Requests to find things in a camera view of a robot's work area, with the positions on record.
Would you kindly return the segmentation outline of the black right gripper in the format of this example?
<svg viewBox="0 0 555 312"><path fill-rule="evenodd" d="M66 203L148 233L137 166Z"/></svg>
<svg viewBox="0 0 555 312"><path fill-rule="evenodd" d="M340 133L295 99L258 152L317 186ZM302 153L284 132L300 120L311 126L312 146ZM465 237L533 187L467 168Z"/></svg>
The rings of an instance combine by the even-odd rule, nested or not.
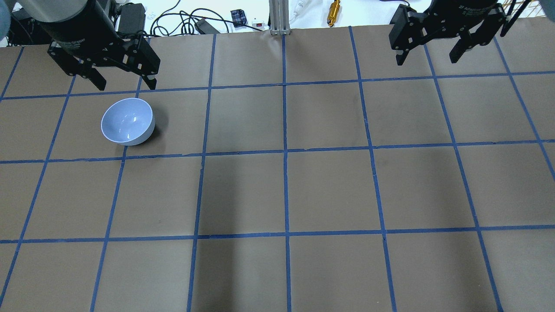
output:
<svg viewBox="0 0 555 312"><path fill-rule="evenodd" d="M449 53L451 63L456 64L474 46L488 44L498 32L505 35L508 16L497 0L433 0L421 13L400 4L390 24L388 37L398 66L419 45L458 37Z"/></svg>

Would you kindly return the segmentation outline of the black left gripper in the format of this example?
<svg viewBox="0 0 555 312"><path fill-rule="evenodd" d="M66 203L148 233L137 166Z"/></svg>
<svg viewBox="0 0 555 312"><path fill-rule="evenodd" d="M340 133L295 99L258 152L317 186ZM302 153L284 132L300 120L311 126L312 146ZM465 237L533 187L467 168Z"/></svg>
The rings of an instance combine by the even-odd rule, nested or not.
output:
<svg viewBox="0 0 555 312"><path fill-rule="evenodd" d="M115 0L21 0L22 8L52 38L48 55L69 76L104 91L102 67L117 67L157 87L160 58L146 40L143 4Z"/></svg>

